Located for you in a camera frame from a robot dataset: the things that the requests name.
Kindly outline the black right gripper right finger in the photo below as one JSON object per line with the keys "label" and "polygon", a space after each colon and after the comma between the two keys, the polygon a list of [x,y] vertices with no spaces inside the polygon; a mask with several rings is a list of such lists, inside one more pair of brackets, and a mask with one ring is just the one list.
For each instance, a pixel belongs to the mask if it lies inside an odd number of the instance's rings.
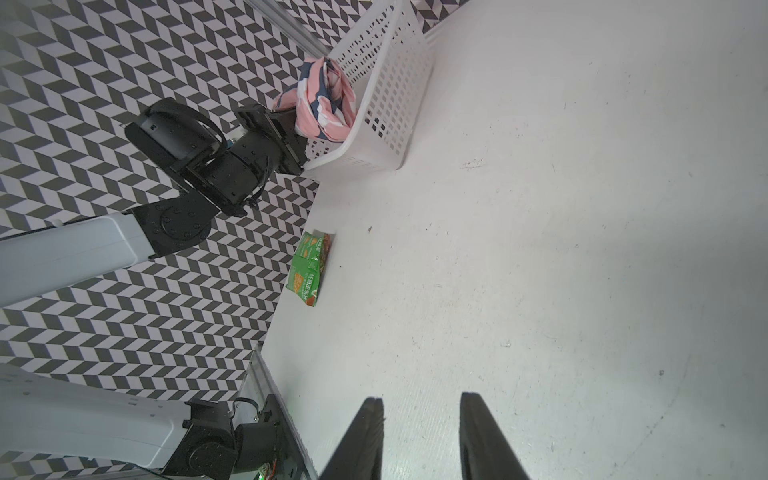
{"label": "black right gripper right finger", "polygon": [[459,444],[464,480],[529,479],[478,393],[461,395]]}

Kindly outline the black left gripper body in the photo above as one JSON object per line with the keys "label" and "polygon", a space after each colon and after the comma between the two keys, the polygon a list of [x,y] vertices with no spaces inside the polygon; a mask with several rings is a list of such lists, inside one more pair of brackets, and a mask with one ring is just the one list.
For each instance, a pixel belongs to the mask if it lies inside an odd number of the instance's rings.
{"label": "black left gripper body", "polygon": [[294,110],[273,112],[253,104],[236,108],[234,114],[245,130],[232,146],[235,154],[266,176],[272,173],[303,175],[308,162],[308,140],[295,130]]}

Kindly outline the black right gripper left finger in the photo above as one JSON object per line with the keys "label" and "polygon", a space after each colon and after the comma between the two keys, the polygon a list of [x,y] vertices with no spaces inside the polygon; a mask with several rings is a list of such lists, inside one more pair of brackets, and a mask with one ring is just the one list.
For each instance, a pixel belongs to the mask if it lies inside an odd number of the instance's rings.
{"label": "black right gripper left finger", "polygon": [[384,403],[366,398],[330,458],[320,480],[378,480],[384,445]]}

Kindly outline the pink shark print shorts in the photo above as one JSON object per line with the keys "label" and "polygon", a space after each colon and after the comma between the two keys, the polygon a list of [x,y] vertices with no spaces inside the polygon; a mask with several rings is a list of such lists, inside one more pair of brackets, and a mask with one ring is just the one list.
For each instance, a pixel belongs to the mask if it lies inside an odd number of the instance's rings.
{"label": "pink shark print shorts", "polygon": [[296,115],[294,130],[312,140],[343,143],[357,117],[356,94],[340,65],[328,57],[309,58],[299,79],[273,101],[274,112]]}

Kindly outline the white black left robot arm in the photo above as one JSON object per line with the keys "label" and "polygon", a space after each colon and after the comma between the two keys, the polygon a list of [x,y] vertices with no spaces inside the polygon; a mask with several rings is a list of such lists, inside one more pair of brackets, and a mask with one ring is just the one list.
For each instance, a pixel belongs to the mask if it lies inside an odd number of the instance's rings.
{"label": "white black left robot arm", "polygon": [[169,99],[122,141],[176,195],[120,201],[158,253],[2,311],[1,356],[28,371],[157,400],[231,400],[262,342],[313,202],[307,141],[290,107],[234,112],[228,146],[204,114]]}

